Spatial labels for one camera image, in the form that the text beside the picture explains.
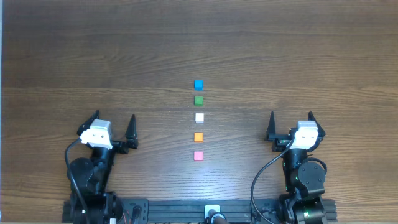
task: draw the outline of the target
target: wooden table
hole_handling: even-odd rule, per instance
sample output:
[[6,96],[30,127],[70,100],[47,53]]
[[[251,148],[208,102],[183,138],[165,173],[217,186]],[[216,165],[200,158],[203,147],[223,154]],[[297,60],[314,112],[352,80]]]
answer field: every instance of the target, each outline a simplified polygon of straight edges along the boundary
[[[61,220],[64,150],[100,109],[120,139],[137,116],[108,185],[121,197],[248,200],[276,156],[270,112],[287,133],[312,110],[339,220],[398,221],[397,21],[397,1],[5,0],[2,220]],[[284,192],[280,163],[256,198]]]

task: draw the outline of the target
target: green cube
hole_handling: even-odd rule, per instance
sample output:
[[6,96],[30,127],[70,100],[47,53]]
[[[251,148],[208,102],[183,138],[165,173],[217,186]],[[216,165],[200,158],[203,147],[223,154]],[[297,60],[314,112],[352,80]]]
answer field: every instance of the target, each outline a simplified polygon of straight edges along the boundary
[[195,96],[195,106],[203,106],[203,96]]

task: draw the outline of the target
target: colored block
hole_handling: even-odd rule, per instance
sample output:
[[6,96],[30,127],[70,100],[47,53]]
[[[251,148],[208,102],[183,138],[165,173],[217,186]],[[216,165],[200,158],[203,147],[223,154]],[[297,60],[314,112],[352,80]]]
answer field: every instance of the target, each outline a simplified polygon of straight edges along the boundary
[[195,96],[195,106],[203,106],[203,96]]
[[203,160],[203,152],[193,152],[193,160],[194,161],[202,161]]
[[203,80],[195,80],[195,90],[203,90]]
[[203,142],[203,133],[195,133],[195,137],[193,138],[195,142]]
[[205,114],[204,113],[196,113],[195,114],[195,122],[197,124],[203,124],[205,122]]

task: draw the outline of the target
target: white cube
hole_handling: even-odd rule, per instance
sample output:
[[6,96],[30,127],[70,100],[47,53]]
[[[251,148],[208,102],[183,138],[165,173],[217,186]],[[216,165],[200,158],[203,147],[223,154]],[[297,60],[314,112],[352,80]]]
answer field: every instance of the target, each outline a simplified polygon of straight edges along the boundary
[[195,114],[195,122],[197,124],[203,124],[205,122],[205,114],[204,113],[196,113]]

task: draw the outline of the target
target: orange cube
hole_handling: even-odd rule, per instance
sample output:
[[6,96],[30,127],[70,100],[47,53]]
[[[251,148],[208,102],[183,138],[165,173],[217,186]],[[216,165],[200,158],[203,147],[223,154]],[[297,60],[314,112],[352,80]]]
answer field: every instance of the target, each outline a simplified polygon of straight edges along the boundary
[[203,142],[203,133],[195,133],[193,140],[195,142]]

